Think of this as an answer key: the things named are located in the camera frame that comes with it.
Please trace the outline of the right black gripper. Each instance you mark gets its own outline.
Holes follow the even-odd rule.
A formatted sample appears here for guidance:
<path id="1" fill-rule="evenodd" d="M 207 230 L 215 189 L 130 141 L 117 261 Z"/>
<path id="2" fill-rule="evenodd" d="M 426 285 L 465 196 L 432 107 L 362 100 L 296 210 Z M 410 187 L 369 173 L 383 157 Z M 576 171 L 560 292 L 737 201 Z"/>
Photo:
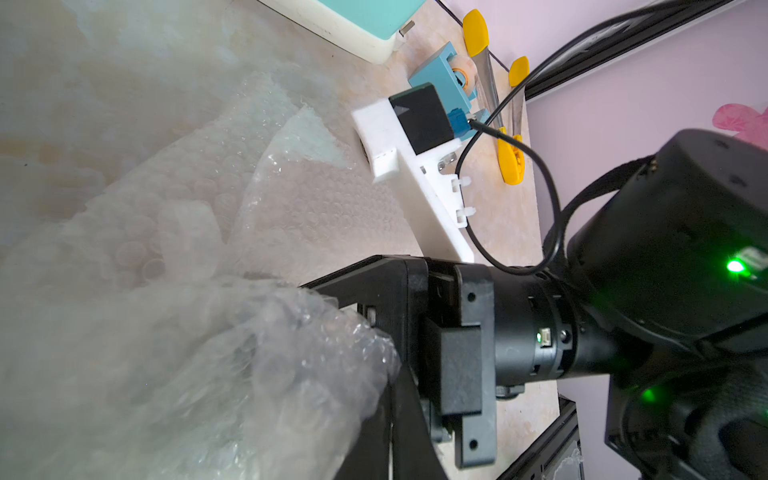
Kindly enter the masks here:
<path id="1" fill-rule="evenodd" d="M 408 366 L 388 382 L 337 479 L 445 479 L 434 449 L 444 433 L 456 467 L 491 465 L 498 401 L 575 362 L 575 298 L 549 273 L 374 255 L 301 287 L 356 304 L 393 334 Z"/>

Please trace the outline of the clear bubble wrap sheet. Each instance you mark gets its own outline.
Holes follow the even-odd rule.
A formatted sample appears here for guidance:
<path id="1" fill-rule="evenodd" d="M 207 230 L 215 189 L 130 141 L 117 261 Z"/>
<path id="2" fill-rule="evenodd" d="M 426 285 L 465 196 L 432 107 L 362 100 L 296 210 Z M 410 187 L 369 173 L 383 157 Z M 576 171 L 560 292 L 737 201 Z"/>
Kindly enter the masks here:
<path id="1" fill-rule="evenodd" d="M 208 203 L 224 251 L 166 276 L 158 215 Z M 301 285 L 417 245 L 332 83 L 282 70 L 1 260 L 5 479 L 330 479 L 399 360 Z"/>

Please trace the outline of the teal tape dispenser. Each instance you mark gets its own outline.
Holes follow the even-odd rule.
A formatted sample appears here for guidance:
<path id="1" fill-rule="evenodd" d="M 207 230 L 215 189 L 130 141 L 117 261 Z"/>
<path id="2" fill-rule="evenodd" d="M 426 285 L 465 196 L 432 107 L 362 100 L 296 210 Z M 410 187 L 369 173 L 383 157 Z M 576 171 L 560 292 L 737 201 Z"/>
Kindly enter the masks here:
<path id="1" fill-rule="evenodd" d="M 415 152 L 454 139 L 466 141 L 476 134 L 469 120 L 485 121 L 489 116 L 485 109 L 472 110 L 477 76 L 473 60 L 458 54 L 448 42 L 417 67 L 408 79 L 409 90 L 390 98 Z"/>

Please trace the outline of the white ceramic mug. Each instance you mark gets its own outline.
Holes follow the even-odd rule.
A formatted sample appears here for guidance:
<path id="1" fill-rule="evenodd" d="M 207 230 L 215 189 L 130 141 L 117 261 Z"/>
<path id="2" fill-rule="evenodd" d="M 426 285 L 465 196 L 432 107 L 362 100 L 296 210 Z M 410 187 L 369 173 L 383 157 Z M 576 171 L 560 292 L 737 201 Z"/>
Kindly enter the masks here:
<path id="1" fill-rule="evenodd" d="M 224 242 L 211 206 L 198 200 L 173 200 L 158 215 L 166 276 L 175 281 L 212 278 Z"/>

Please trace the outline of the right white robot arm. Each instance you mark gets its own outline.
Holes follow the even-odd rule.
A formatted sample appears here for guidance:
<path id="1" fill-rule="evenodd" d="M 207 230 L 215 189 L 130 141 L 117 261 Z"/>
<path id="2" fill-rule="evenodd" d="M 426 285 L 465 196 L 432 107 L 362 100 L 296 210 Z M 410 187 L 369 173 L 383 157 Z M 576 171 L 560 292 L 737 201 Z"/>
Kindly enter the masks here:
<path id="1" fill-rule="evenodd" d="M 606 204 L 546 267 L 376 255 L 310 281 L 389 334 L 402 362 L 349 458 L 440 478 L 497 458 L 497 405 L 608 375 L 604 440 L 645 479 L 767 475 L 767 153 L 688 129 L 603 175 Z"/>

